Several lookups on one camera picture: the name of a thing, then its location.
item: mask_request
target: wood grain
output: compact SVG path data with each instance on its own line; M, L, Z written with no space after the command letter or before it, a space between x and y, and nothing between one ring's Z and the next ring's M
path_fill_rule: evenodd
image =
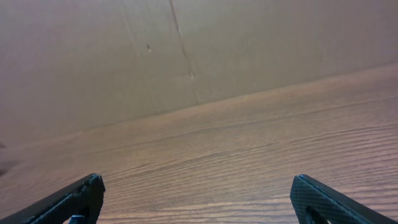
M97 172L98 223L297 223L297 174L398 219L397 85L398 63L6 147L0 217Z

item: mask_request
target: black object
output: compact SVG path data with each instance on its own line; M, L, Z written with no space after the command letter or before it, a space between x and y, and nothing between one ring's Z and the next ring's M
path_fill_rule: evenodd
M100 215L105 186L90 174L58 192L10 215L0 224L94 224Z
M307 175L294 177L290 199L300 224L397 224Z

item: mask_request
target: wooden table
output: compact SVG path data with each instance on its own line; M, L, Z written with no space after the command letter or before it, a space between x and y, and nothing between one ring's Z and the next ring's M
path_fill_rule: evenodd
M98 223L297 223L308 174L398 220L398 63L0 149L0 218L86 174Z

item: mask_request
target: wooden surface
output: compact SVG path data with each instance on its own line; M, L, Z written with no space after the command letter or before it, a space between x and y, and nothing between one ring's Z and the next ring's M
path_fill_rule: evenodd
M98 223L297 223L308 174L398 220L398 63L0 149L0 217L91 172Z
M396 62L397 24L397 0L1 0L0 141Z

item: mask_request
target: wall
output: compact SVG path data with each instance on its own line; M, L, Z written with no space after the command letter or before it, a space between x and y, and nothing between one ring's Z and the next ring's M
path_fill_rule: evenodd
M4 0L0 141L391 63L397 23L396 0Z

